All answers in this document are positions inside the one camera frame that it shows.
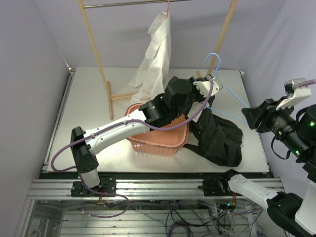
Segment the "blue wire hanger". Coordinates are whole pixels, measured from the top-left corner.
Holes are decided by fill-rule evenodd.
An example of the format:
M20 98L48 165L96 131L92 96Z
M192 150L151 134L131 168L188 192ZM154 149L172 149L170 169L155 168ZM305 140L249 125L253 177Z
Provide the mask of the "blue wire hanger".
M242 82L240 71L221 70L221 58L217 53L209 53L205 62L215 59L215 66L211 67L208 75L216 77L223 85L216 94L215 105L212 111L221 113L225 117L246 123L246 119L241 110L249 106L249 101Z

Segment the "dark striped shirt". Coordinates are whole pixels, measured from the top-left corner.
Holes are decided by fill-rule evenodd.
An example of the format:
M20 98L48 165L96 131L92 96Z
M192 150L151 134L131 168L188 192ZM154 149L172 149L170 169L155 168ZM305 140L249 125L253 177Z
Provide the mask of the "dark striped shirt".
M190 131L198 140L198 145L187 143L184 145L186 149L219 166L240 165L243 132L235 123L205 108L197 122L190 122Z

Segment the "white shirt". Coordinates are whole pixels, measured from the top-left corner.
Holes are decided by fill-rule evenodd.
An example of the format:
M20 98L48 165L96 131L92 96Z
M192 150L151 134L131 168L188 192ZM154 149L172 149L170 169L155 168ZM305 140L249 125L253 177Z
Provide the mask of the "white shirt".
M130 103L144 104L164 93L169 82L168 72L171 59L170 17L161 12L153 21L147 32L151 42L137 73L129 82L131 87L139 87L138 93L132 95Z

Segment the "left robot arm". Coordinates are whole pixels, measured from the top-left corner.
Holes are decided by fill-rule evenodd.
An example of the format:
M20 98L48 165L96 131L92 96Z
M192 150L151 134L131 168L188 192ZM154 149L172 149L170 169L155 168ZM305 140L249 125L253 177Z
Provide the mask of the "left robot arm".
M180 116L187 116L194 102L209 99L213 81L204 78L180 79L173 77L164 93L147 101L125 117L99 128L84 131L80 126L71 133L71 151L77 172L89 196L100 192L96 155L105 148L131 136L152 130L167 131Z

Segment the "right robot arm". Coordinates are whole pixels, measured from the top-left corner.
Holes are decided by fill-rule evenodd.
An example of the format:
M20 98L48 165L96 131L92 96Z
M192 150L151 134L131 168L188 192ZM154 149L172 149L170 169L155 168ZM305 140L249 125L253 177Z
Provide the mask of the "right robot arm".
M307 173L309 187L304 198L294 193L274 191L251 181L241 173L230 169L221 175L218 191L231 192L254 201L266 210L270 219L295 237L316 235L316 106L302 108L293 118L294 108L281 109L284 101L266 99L258 107L241 111L250 129L258 133L271 132L273 141L280 141L286 148L287 160L295 156Z

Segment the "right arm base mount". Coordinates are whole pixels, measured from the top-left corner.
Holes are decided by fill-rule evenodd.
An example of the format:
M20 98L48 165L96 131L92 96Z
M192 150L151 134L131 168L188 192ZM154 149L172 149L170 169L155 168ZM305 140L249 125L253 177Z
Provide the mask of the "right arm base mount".
M205 197L222 196L229 194L228 181L221 175L217 178L204 179L202 184L197 187L203 191Z

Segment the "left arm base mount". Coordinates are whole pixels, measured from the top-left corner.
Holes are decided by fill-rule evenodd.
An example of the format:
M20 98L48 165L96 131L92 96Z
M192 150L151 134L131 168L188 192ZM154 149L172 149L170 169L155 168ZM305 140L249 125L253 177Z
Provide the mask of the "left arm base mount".
M116 192L116 182L112 178L106 177L100 179L100 184L91 188L92 190L100 193L108 193L105 197L112 197L113 194ZM71 197L97 197L98 194L89 191L81 181L73 182L72 189L71 189Z

